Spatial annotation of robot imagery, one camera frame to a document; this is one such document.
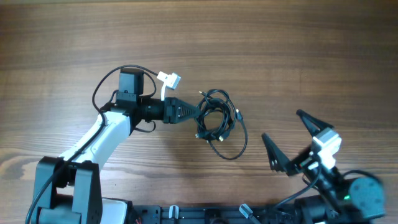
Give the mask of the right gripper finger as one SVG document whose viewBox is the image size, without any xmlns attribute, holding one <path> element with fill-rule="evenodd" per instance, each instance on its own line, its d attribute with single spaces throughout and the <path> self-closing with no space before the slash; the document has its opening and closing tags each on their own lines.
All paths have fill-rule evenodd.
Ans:
<svg viewBox="0 0 398 224">
<path fill-rule="evenodd" d="M 299 118 L 302 120 L 302 123 L 312 137 L 316 136 L 326 128 L 334 128 L 333 125 L 313 117 L 312 115 L 306 113 L 304 110 L 297 110 L 296 115 L 298 115 Z"/>
<path fill-rule="evenodd" d="M 266 133 L 262 133 L 261 137 L 266 147 L 270 168 L 276 172 L 288 173 L 290 171 L 289 158 Z"/>
</svg>

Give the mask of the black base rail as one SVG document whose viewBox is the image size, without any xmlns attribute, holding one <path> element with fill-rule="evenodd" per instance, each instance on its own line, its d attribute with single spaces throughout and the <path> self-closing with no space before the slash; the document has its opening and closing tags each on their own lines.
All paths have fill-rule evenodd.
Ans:
<svg viewBox="0 0 398 224">
<path fill-rule="evenodd" d="M 211 223 L 300 223 L 301 215 L 294 206 L 271 211 L 270 206 L 250 207 L 245 216 L 235 207 L 179 207 L 172 205 L 135 205 L 127 210 L 126 223 L 132 224 L 211 224 Z"/>
</svg>

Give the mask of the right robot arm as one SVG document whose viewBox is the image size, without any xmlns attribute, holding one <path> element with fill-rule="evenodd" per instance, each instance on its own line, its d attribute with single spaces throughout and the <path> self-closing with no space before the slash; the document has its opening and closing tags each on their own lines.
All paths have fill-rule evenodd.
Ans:
<svg viewBox="0 0 398 224">
<path fill-rule="evenodd" d="M 272 170 L 288 176 L 302 174 L 305 188 L 271 206 L 264 218 L 279 220 L 291 215 L 294 223 L 370 223 L 386 214 L 384 185 L 363 170 L 342 174 L 334 155 L 342 138 L 333 125 L 303 110 L 296 114 L 312 137 L 311 143 L 290 160 L 266 134 L 262 140 Z"/>
</svg>

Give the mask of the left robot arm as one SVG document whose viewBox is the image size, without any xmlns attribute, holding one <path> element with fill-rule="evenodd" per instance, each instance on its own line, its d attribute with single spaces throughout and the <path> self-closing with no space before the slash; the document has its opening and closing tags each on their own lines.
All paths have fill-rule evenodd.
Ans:
<svg viewBox="0 0 398 224">
<path fill-rule="evenodd" d="M 100 171 L 141 121 L 177 124 L 196 118 L 200 110 L 165 95 L 166 89 L 176 89 L 176 73 L 155 73 L 138 65 L 117 70 L 119 87 L 105 105 L 94 106 L 95 124 L 69 150 L 37 164 L 26 223 L 141 223 L 132 202 L 102 196 Z"/>
</svg>

